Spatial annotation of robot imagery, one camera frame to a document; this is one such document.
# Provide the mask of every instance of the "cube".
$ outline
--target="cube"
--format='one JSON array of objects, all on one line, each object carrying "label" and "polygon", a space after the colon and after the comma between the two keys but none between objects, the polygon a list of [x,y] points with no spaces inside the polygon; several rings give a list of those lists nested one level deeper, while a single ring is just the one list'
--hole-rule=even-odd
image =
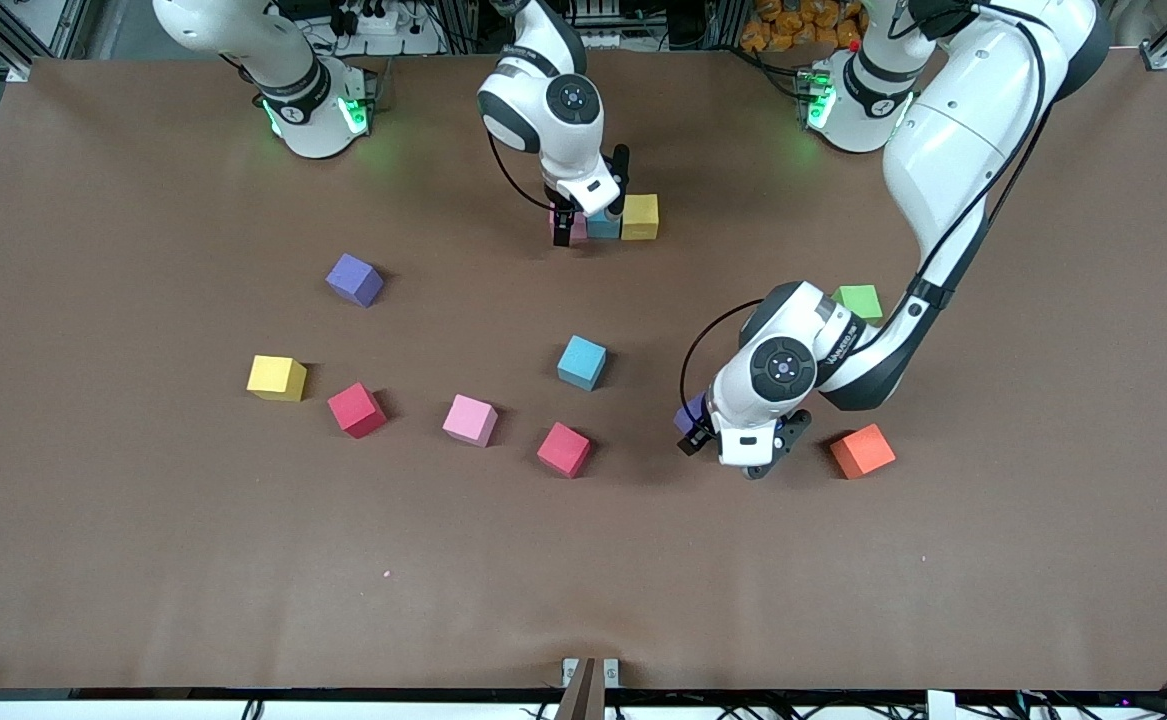
[{"label": "cube", "polygon": [[335,270],[330,270],[330,274],[326,275],[326,281],[340,298],[362,307],[369,307],[378,295],[378,291],[383,291],[383,278],[378,274],[378,270],[345,252],[335,263]]},{"label": "cube", "polygon": [[[547,232],[550,236],[555,236],[555,210],[552,210],[551,214],[547,214]],[[569,225],[569,245],[574,245],[575,242],[586,242],[586,240],[587,240],[587,215],[574,214],[574,224]]]},{"label": "cube", "polygon": [[890,450],[890,443],[885,441],[875,422],[831,443],[831,454],[845,473],[845,478],[851,480],[861,478],[894,461],[894,450]]},{"label": "cube", "polygon": [[606,210],[587,219],[589,240],[619,240],[621,233],[623,233],[623,218],[610,218]]},{"label": "cube", "polygon": [[601,379],[601,370],[605,368],[605,348],[598,343],[574,336],[569,338],[569,344],[565,347],[561,359],[555,364],[557,377],[562,380],[586,389],[592,392]]},{"label": "cube", "polygon": [[623,202],[623,240],[655,240],[659,237],[659,196],[629,195]]},{"label": "cube", "polygon": [[294,357],[256,355],[245,389],[264,400],[300,401],[308,369]]},{"label": "cube", "polygon": [[442,429],[450,436],[477,447],[490,445],[490,433],[499,413],[488,401],[473,400],[464,394],[455,394],[450,413],[445,417]]},{"label": "cube", "polygon": [[707,391],[703,391],[689,401],[689,414],[685,414],[685,407],[678,407],[676,410],[676,417],[673,422],[676,428],[680,431],[680,434],[687,436],[689,433],[693,432],[696,420],[703,419],[703,397],[707,394]]},{"label": "cube", "polygon": [[589,439],[557,422],[548,429],[547,439],[538,447],[538,459],[566,478],[576,478],[579,470],[584,469],[584,461],[587,460],[589,450],[592,450]]},{"label": "cube", "polygon": [[373,399],[373,393],[359,383],[331,397],[328,404],[338,427],[349,436],[368,436],[387,420],[387,415],[383,415],[383,410]]},{"label": "cube", "polygon": [[875,323],[883,316],[874,284],[844,284],[831,293],[831,299],[868,323]]}]

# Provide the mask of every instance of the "orange cube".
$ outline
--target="orange cube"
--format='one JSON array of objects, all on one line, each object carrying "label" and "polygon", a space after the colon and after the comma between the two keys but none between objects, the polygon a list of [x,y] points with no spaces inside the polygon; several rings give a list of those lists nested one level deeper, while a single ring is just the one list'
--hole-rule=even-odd
[{"label": "orange cube", "polygon": [[894,461],[894,450],[875,422],[831,443],[831,454],[848,480],[861,478]]}]

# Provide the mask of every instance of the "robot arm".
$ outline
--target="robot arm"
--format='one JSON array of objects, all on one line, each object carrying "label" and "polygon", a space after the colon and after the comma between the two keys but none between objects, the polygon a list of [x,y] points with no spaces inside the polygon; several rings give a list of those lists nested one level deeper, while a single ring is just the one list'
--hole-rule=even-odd
[{"label": "robot arm", "polygon": [[[717,373],[705,407],[691,410],[710,418],[724,464],[762,477],[790,450],[792,433],[781,431],[808,422],[796,408],[812,389],[841,410],[888,400],[979,250],[987,232],[987,190],[1051,102],[1089,79],[1107,54],[1110,32],[1091,0],[1007,5],[1011,13],[986,6],[971,13],[949,39],[946,65],[900,116],[886,145],[885,181],[916,233],[922,258],[903,299],[876,329],[812,284],[775,288],[748,319],[740,350]],[[917,44],[916,39],[902,42]],[[864,50],[879,49],[865,40]],[[858,61],[843,64],[843,78],[854,67]],[[857,91],[845,95],[853,109]],[[861,124],[862,114],[843,118]],[[696,435],[683,447],[701,446],[710,433],[697,428]]]},{"label": "robot arm", "polygon": [[537,152],[543,182],[595,215],[619,198],[601,155],[605,109],[584,74],[578,32],[543,0],[492,0],[513,20],[516,40],[477,92],[481,119],[513,151]]},{"label": "robot arm", "polygon": [[152,0],[161,27],[189,50],[236,61],[258,86],[272,130],[298,155],[328,158],[369,130],[366,74],[319,58],[270,0]]}]

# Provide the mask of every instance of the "purple cube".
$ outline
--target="purple cube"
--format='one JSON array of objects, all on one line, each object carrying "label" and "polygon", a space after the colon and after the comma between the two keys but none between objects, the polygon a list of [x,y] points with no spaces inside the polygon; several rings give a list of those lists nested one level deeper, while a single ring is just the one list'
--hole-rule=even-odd
[{"label": "purple cube", "polygon": [[383,291],[383,278],[378,270],[352,256],[344,256],[335,263],[335,270],[326,275],[326,281],[338,296],[362,307],[369,307],[378,291]]},{"label": "purple cube", "polygon": [[703,391],[689,401],[689,411],[691,411],[693,415],[685,414],[684,407],[678,407],[676,410],[673,422],[676,422],[676,428],[679,429],[680,434],[684,436],[687,436],[694,428],[694,420],[703,418],[703,397],[706,396],[706,393],[707,391]]}]

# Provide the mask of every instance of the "black circular joint cover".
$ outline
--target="black circular joint cover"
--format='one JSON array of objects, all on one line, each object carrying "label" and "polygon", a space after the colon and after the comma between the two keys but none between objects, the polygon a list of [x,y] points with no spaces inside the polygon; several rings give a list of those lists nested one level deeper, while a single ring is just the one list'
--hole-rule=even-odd
[{"label": "black circular joint cover", "polygon": [[790,337],[762,342],[752,355],[752,389],[769,401],[803,397],[818,373],[810,348]]},{"label": "black circular joint cover", "polygon": [[579,74],[559,76],[547,85],[547,109],[561,123],[586,126],[601,114],[601,96],[592,81]]}]

